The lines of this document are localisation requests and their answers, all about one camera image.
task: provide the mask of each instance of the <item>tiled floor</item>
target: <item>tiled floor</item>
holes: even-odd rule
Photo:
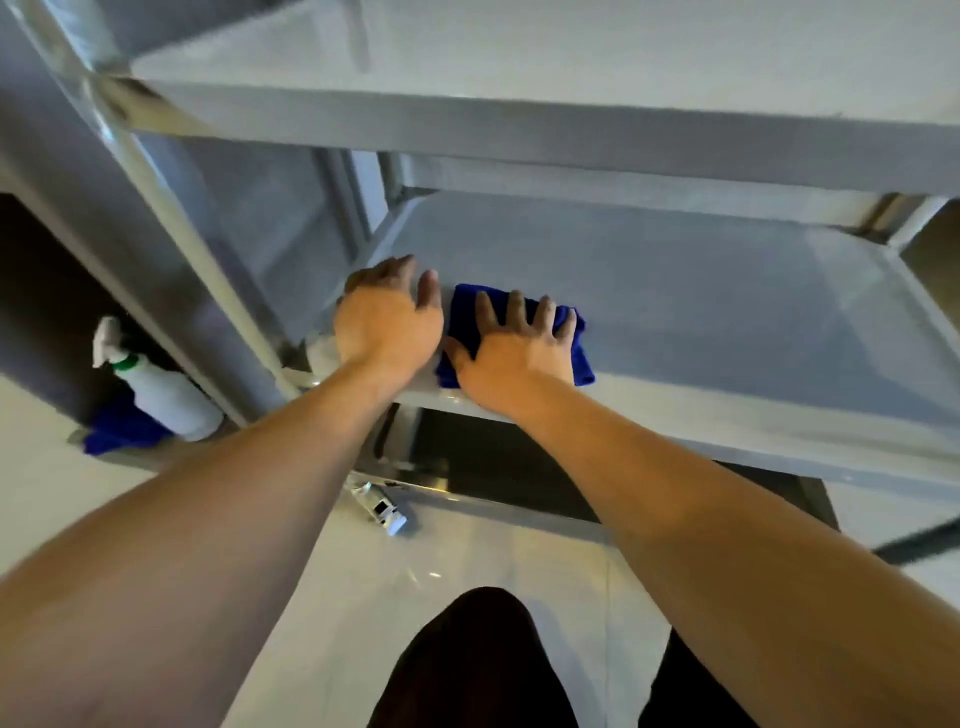
[[[483,585],[530,609],[581,726],[636,724],[669,627],[614,549],[422,503],[416,519],[391,539],[338,504],[228,726],[365,725],[418,630]]]
[[[86,458],[73,425],[0,378],[0,570],[140,482]],[[829,487],[841,526],[870,546],[951,518],[956,502]],[[584,728],[636,725],[668,626],[604,543],[417,504],[391,539],[342,500],[231,710],[230,728],[363,726],[396,657],[462,592],[502,586],[528,606]],[[960,555],[908,570],[960,605]]]

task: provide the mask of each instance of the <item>spray bottle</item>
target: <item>spray bottle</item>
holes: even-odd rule
[[[220,427],[223,411],[206,398],[186,375],[160,369],[142,353],[120,346],[120,322],[100,321],[93,336],[93,366],[109,362],[113,373],[133,389],[133,403],[187,442],[203,440]]]

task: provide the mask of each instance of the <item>black pants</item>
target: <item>black pants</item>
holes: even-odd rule
[[[640,728],[755,726],[676,632],[670,633]],[[400,656],[371,728],[575,728],[564,687],[526,607],[502,589],[458,597]]]

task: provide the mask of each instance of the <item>blue microfiber cloth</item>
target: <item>blue microfiber cloth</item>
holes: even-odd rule
[[[496,320],[500,324],[507,320],[507,301],[510,299],[510,294],[506,291],[488,288],[485,285],[461,283],[453,289],[453,300],[450,302],[450,325],[446,333],[467,347],[470,356],[474,358],[477,355],[477,350],[480,349],[480,330],[477,328],[476,317],[476,296],[480,291],[487,291],[487,295],[490,296],[490,301],[493,304],[493,311],[496,313]],[[527,323],[532,324],[540,302],[533,299],[525,299],[525,301],[527,303]],[[569,306],[557,306],[557,318],[553,323],[554,333],[566,321],[566,314],[569,310]],[[573,365],[573,383],[578,387],[596,381],[596,376],[593,375],[593,370],[587,361],[587,354],[580,345],[580,336],[585,330],[587,330],[587,321],[577,311],[577,327],[573,332],[570,363]],[[450,363],[446,354],[441,356],[440,364],[437,365],[437,380],[444,389],[460,388],[457,373],[453,370],[453,364]]]
[[[84,439],[87,455],[103,455],[121,448],[152,448],[173,433],[133,404],[127,391],[101,407],[90,422]]]

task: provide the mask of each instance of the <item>shelf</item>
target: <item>shelf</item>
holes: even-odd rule
[[[134,60],[116,103],[167,133],[955,195],[957,27],[953,0],[304,0]]]
[[[783,220],[860,230],[876,219],[884,196],[761,182],[728,182],[488,159],[393,155],[402,184],[420,189],[536,197]]]
[[[839,231],[437,193],[380,256],[577,306],[584,391],[716,459],[827,479],[960,485],[956,335],[909,270]],[[328,334],[307,351],[337,366]],[[432,367],[398,401],[492,417]]]

